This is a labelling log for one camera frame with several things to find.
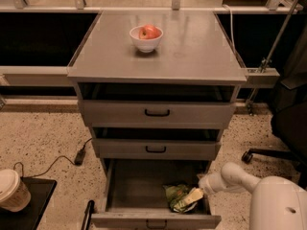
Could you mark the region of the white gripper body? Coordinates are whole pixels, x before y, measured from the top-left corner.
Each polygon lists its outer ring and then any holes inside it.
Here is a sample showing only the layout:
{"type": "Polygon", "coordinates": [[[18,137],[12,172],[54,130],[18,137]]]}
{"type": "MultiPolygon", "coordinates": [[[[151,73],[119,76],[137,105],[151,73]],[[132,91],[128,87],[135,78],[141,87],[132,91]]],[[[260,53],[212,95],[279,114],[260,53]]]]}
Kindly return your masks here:
{"type": "Polygon", "coordinates": [[[218,172],[199,176],[199,188],[208,196],[224,191],[227,184],[218,172]]]}

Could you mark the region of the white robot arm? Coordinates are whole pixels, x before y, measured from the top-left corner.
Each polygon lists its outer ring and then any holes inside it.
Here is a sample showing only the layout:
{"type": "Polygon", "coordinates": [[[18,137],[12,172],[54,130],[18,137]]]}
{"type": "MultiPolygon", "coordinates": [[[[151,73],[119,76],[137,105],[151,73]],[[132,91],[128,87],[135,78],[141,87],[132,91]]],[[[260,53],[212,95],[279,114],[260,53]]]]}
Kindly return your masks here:
{"type": "Polygon", "coordinates": [[[256,177],[227,162],[218,172],[206,174],[177,205],[190,208],[217,192],[251,194],[249,230],[307,230],[307,191],[279,176],[256,177]]]}

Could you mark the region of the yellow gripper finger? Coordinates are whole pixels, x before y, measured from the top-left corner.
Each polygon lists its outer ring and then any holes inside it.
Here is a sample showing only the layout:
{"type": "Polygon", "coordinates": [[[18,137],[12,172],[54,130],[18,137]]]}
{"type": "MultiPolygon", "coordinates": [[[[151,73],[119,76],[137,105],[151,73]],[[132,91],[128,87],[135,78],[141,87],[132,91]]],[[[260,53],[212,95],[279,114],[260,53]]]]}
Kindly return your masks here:
{"type": "Polygon", "coordinates": [[[203,198],[203,191],[200,188],[193,188],[188,195],[186,195],[183,200],[182,204],[184,206],[190,205],[192,203],[197,202],[198,200],[203,198]]]}

